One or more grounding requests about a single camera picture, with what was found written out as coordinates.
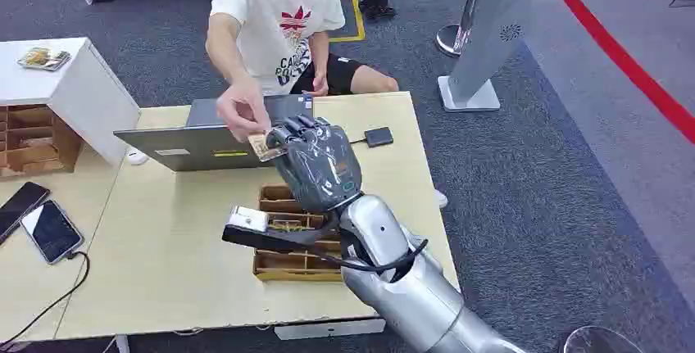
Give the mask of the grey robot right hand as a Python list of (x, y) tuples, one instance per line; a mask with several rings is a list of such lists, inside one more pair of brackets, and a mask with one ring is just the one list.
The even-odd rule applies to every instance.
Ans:
[(272, 162), (304, 210), (339, 209), (362, 195), (352, 144), (342, 127), (325, 118), (288, 117), (270, 129), (266, 145), (283, 152)]

